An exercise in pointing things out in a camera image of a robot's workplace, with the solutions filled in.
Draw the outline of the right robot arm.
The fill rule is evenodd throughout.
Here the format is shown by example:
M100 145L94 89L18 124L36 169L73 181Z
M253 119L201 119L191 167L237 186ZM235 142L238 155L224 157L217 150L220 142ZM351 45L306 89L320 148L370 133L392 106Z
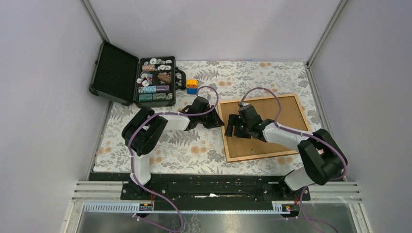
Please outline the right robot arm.
M346 171L347 159L327 130L298 130L280 124L277 119L263 120L254 106L245 102L239 107L238 114L229 115L225 136L279 144L301 157L302 167L278 182L278 192L283 199L291 200L298 190L311 184L324 185Z

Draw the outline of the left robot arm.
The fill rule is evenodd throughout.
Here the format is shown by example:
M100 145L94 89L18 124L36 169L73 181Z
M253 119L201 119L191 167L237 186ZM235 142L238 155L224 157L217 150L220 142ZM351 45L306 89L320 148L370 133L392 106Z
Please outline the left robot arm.
M191 105L178 112L156 113L152 108L141 107L124 127L121 136L131 153L129 184L132 193L140 200L149 197L151 187L150 158L164 131L189 131L203 125L206 129L224 125L214 105L206 98L196 97Z

